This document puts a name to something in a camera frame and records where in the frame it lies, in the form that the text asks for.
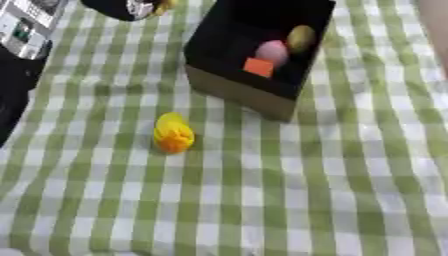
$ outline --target table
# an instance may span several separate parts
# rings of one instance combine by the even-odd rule
[[[0,151],[0,247],[448,255],[448,87],[413,2],[338,0],[290,124],[190,89],[182,47],[211,4],[124,23],[70,2]],[[184,154],[151,143],[168,111],[197,134]]]

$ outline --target yellow lemon toy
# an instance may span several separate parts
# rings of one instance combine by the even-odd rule
[[[194,142],[194,133],[178,113],[166,113],[157,120],[154,142],[164,152],[174,154],[187,150]]]

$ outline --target orange block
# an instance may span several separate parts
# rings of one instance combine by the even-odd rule
[[[274,63],[267,60],[247,58],[244,70],[259,76],[270,78],[274,73]]]

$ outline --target black box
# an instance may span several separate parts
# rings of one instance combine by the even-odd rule
[[[192,87],[289,121],[334,6],[330,0],[218,0],[185,47]],[[291,54],[272,78],[243,70],[262,42],[286,39],[298,25],[316,33],[306,52]]]

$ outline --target toy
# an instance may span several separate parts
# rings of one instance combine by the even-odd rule
[[[310,47],[315,38],[315,32],[311,27],[300,25],[289,33],[287,44],[292,53],[301,53]]]
[[[173,9],[177,5],[177,0],[163,0],[159,6],[157,6],[154,14],[157,16],[163,15],[166,11]]]
[[[274,72],[274,63],[267,60],[248,58],[244,64],[244,70],[256,75],[270,78]]]
[[[288,60],[288,49],[280,40],[268,41],[258,47],[255,56],[257,59],[268,60],[278,68]]]
[[[194,133],[178,113],[162,115],[154,128],[154,142],[166,153],[180,153],[194,142]]]

